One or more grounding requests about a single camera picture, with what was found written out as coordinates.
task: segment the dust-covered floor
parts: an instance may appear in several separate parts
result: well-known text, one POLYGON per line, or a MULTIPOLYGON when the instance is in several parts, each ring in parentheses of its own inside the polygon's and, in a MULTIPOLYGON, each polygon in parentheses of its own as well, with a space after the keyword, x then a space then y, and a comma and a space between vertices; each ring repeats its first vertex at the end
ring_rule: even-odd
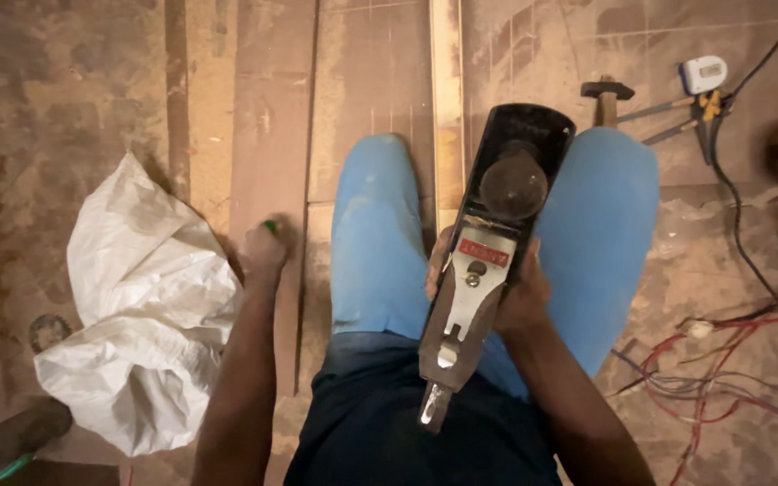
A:
MULTIPOLYGON (((778 33, 778 0, 465 0, 465 130, 476 151, 492 105, 528 101, 590 125, 583 81, 614 75, 635 89, 620 113, 682 96, 676 65, 703 54, 743 76, 778 33)), ((427 0, 320 3, 308 187, 308 242, 300 390, 276 407, 270 478, 283 477, 308 410, 308 383, 329 339, 330 225, 338 172, 364 135, 394 131, 411 147, 424 225, 433 231, 430 39, 427 0)), ((40 392, 27 326, 38 315, 75 327, 65 247, 83 199, 131 149, 151 174, 191 204, 224 238, 232 134, 238 5, 228 0, 41 0, 0 3, 0 420, 40 392)), ((271 8, 258 5, 254 8, 271 8)), ((670 112, 621 127, 642 138, 688 118, 670 112)), ((778 120, 778 54, 750 84, 720 141, 726 171, 749 206, 744 240, 778 288, 778 186, 762 167, 762 145, 778 120)), ((654 244, 626 331, 650 348, 688 315, 739 314, 766 302, 728 236, 733 209, 692 134, 655 147, 663 186, 654 244)), ((721 345, 682 343, 660 367, 721 345)), ((778 386, 778 324, 759 329, 727 367, 778 386)), ((683 373, 683 368, 674 370, 683 373)), ((697 371, 688 368, 686 373, 697 371)), ((610 357, 597 377, 609 395, 637 375, 610 357)), ((729 381, 778 405, 778 392, 729 381)), ((667 483, 690 425, 662 412, 641 389, 609 402, 667 483)), ((712 402, 721 414, 730 401, 712 402)), ((675 405, 683 414, 691 408, 675 405)), ((187 484, 193 445, 124 459, 75 428, 51 459, 134 467, 138 486, 187 484)), ((741 405, 705 425, 684 476, 692 484, 778 484, 778 416, 741 405)))

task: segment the white sack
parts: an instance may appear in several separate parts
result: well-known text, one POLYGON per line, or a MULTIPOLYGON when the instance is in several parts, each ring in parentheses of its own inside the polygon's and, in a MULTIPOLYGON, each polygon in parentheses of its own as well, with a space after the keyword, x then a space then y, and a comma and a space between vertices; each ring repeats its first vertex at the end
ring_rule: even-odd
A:
POLYGON ((208 224, 129 152, 83 203, 68 274, 85 328, 36 356, 41 386, 128 456, 187 445, 242 295, 208 224))

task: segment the blue pants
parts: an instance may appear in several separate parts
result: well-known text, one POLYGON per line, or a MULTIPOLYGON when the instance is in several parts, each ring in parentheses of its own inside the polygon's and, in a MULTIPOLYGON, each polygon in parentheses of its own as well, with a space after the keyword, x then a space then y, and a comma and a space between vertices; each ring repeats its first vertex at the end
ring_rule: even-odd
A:
MULTIPOLYGON (((653 151, 599 127, 575 139, 539 216, 535 235, 542 239, 539 256, 552 286, 548 315, 591 376, 626 322, 658 201, 653 151)), ((418 208, 416 180, 399 138, 375 135, 350 150, 332 220, 333 341, 356 333, 344 335, 343 348, 355 348, 357 336, 363 348, 380 347, 378 335, 362 333, 421 337, 430 303, 418 208)), ((496 333, 485 341, 477 371, 527 398, 496 333)))

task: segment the hammer head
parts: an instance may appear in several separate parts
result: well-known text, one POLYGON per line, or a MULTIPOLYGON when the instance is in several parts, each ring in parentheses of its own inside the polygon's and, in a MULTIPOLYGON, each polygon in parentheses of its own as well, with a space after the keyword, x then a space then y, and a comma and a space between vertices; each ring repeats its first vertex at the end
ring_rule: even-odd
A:
POLYGON ((581 96, 599 98, 603 93, 613 93, 617 99, 626 100, 635 95, 635 91, 617 81, 588 81, 581 85, 581 96))

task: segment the wood strip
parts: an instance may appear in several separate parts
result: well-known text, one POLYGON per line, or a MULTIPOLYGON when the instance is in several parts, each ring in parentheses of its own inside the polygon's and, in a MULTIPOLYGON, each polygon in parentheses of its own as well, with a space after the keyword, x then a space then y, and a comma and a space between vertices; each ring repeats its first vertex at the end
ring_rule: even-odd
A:
POLYGON ((233 102, 230 238, 286 216, 295 235, 275 303, 277 392, 297 392, 317 2, 242 0, 233 102))
POLYGON ((430 9, 434 200, 439 234, 443 228, 455 223, 467 174, 464 166, 461 1, 430 0, 430 9))

